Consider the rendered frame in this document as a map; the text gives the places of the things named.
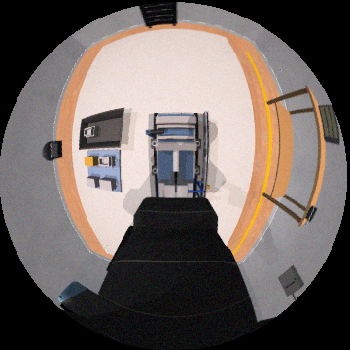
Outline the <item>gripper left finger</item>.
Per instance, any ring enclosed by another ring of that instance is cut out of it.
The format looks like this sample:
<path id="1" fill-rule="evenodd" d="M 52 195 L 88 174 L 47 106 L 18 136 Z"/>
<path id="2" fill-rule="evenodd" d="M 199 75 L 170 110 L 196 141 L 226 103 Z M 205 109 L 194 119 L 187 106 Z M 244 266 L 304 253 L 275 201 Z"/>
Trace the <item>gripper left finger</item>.
<path id="1" fill-rule="evenodd" d="M 171 171 L 169 183 L 164 184 L 164 197 L 175 197 L 176 171 Z"/>

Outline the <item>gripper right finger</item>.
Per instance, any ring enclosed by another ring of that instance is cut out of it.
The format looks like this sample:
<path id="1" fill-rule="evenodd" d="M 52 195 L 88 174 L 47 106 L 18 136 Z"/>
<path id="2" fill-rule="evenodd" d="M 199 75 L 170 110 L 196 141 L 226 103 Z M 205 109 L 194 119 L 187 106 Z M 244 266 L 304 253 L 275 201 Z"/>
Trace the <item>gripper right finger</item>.
<path id="1" fill-rule="evenodd" d="M 178 183 L 177 183 L 178 179 Z M 188 184 L 183 183 L 181 171 L 176 171 L 177 193 L 176 197 L 188 197 Z"/>

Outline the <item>orange rectangular block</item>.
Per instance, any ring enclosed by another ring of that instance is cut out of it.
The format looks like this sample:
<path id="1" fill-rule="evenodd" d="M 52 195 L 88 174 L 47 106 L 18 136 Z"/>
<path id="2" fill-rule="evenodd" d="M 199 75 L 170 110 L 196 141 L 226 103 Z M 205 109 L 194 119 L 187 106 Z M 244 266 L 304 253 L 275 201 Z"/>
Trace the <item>orange rectangular block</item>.
<path id="1" fill-rule="evenodd" d="M 98 156 L 85 157 L 85 166 L 96 166 L 98 163 Z"/>

